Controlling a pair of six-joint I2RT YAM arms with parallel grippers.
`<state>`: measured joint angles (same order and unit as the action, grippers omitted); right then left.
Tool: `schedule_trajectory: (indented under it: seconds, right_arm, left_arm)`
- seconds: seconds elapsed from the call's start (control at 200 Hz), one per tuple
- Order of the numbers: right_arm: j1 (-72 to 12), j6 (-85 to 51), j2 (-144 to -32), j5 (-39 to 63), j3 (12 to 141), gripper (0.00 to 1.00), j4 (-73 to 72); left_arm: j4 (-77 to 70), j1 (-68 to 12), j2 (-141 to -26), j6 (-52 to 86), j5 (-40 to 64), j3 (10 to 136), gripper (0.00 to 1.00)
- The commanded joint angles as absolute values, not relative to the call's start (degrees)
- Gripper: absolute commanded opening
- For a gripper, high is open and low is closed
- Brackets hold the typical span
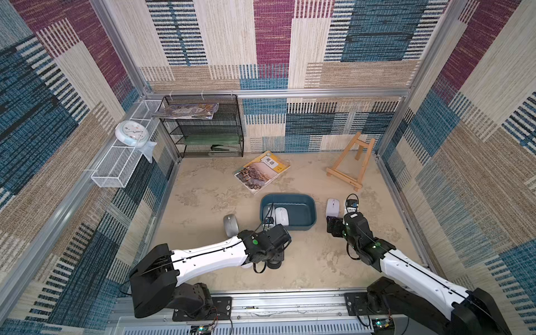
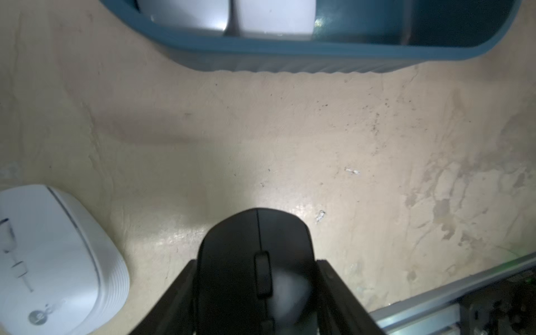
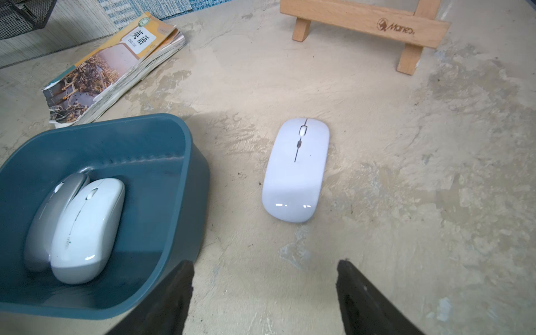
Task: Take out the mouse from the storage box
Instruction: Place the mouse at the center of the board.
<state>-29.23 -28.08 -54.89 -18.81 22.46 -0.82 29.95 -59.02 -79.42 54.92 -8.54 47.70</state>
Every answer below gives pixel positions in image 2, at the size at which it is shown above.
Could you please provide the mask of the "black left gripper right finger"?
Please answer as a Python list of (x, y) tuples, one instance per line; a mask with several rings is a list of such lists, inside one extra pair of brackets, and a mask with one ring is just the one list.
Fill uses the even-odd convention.
[(319, 333), (384, 335), (332, 265), (327, 260), (316, 264)]

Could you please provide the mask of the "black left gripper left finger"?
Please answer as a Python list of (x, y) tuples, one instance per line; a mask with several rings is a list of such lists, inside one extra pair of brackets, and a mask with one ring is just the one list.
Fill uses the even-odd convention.
[(194, 334), (193, 287), (196, 270), (196, 260), (190, 260), (130, 335)]

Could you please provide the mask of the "black Lecoo mouse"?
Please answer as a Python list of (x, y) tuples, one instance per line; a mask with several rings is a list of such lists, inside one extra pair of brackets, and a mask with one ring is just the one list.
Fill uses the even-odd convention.
[(197, 334), (317, 333), (314, 248), (297, 216), (231, 216), (208, 231), (197, 261)]

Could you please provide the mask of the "white ribbed mouse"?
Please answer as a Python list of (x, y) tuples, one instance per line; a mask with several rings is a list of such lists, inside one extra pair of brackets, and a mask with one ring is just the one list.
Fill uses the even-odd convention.
[(123, 256), (72, 195), (46, 185), (1, 192), (1, 329), (90, 334), (124, 306)]

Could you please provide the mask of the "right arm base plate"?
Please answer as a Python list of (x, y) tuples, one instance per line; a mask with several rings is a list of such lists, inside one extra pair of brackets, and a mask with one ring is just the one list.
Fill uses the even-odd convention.
[(462, 334), (534, 334), (535, 271), (490, 284), (460, 301)]

